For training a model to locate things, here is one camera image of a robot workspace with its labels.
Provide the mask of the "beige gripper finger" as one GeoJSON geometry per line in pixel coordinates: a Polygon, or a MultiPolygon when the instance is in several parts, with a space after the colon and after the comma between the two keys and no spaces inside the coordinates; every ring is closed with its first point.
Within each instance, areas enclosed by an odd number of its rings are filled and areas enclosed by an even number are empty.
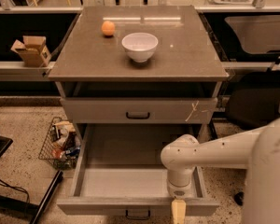
{"type": "Polygon", "coordinates": [[[174,199],[171,203],[173,224],[184,224],[186,216],[186,203],[184,200],[174,199]]]}

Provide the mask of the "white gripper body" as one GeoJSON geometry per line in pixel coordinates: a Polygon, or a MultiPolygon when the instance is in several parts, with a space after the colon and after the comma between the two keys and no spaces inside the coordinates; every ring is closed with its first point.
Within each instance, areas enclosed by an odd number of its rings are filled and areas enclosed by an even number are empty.
{"type": "Polygon", "coordinates": [[[192,175],[194,169],[167,171],[167,190],[175,199],[186,199],[192,195],[192,175]]]}

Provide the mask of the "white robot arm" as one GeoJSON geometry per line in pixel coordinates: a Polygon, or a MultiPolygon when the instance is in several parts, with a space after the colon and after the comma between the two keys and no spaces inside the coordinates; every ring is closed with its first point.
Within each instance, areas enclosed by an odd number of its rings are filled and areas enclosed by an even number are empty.
{"type": "Polygon", "coordinates": [[[161,151],[174,224],[184,224],[194,168],[246,168],[243,224],[280,224],[280,119],[206,143],[184,134],[161,151]]]}

